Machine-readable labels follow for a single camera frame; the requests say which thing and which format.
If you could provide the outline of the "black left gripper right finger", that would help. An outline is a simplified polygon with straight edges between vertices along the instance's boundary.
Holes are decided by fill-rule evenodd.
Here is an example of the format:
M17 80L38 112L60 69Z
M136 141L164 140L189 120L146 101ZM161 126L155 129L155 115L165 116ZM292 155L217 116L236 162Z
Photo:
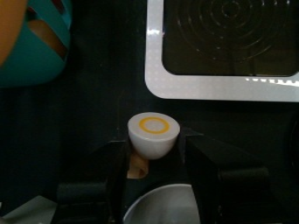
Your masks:
M269 175L263 162L236 146L187 129L181 158L201 224L265 224L271 215Z

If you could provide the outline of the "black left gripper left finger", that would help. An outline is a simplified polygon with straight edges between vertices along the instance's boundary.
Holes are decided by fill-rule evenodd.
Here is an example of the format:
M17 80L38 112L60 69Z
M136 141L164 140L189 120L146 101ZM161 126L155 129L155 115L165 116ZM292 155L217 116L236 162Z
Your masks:
M129 149L109 142L64 173L50 224L121 224Z

